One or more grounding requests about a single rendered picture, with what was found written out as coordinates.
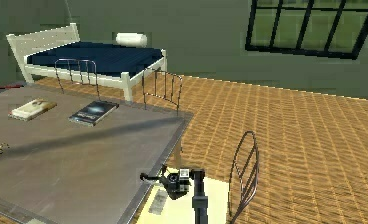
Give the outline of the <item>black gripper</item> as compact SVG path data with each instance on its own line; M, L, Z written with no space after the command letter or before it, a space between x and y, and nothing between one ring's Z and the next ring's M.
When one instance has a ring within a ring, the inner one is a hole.
M167 165L162 164L161 174L164 175L167 172ZM149 176L146 173L140 174L140 180L142 181L158 181L160 182L168 193L168 196L172 200L176 200L180 197L180 185L179 185L179 174L170 173L167 177L165 176Z

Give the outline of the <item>white bed with blue mattress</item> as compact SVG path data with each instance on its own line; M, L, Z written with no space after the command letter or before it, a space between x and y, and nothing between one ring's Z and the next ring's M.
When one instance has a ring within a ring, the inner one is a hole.
M83 42L75 23L68 26L15 35L6 39L26 82L36 76L56 78L54 62L59 58L93 60L97 66L98 85L121 89L127 101L133 99L132 88L153 69L167 70L167 52L164 49L127 47L122 45ZM95 84L89 63L91 83ZM60 80L69 80L66 62L57 64ZM74 82L80 81L78 66L71 64ZM84 84L88 84L85 64L81 64Z

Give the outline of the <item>white pillow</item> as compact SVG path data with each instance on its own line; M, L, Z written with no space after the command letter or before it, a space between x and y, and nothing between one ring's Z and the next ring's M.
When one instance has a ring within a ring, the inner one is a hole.
M118 33L115 40L127 47L146 47L148 44L147 36L139 33Z

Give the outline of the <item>black framed window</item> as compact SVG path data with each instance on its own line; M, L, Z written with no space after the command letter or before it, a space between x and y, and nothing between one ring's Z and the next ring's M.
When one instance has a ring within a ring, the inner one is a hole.
M368 0L251 0L247 51L355 60L368 36Z

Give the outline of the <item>beige book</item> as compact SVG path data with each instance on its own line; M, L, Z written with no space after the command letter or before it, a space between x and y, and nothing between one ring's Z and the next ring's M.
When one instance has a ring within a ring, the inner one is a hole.
M57 106L43 98L36 98L8 113L8 116L22 121L29 121Z

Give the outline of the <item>grey table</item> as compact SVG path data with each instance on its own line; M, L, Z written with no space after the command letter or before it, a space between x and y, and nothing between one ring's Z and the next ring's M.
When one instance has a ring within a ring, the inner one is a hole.
M56 102L29 121L8 116L36 98ZM121 103L89 127L68 118L93 96L27 86L0 93L0 201L49 224L129 224L156 175L180 151L189 112Z

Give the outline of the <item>dark blue book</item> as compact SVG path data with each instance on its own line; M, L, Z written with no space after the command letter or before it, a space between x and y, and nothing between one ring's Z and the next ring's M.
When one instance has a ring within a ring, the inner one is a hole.
M92 101L84 108L72 114L68 120L70 122L94 127L118 107L119 105L113 102L101 100Z

